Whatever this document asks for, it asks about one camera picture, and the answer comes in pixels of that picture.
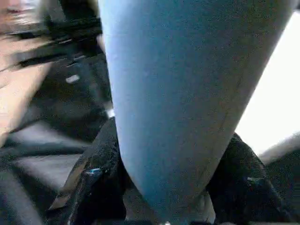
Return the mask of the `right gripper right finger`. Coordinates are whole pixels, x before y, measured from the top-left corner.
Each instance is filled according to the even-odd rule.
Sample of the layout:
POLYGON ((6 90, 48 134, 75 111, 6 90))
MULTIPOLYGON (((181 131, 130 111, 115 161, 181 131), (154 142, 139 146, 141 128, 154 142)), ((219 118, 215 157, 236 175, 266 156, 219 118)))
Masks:
POLYGON ((293 222, 293 210, 283 201, 253 150, 234 134, 207 185, 219 223, 293 222))

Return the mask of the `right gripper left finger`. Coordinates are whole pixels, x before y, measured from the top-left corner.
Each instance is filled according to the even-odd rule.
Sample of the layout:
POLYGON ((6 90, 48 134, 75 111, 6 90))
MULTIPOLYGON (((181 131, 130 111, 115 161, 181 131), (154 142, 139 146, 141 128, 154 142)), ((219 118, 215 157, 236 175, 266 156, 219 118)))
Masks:
POLYGON ((73 166, 47 212, 46 224, 93 225, 124 220, 125 177, 115 118, 110 118, 73 166))

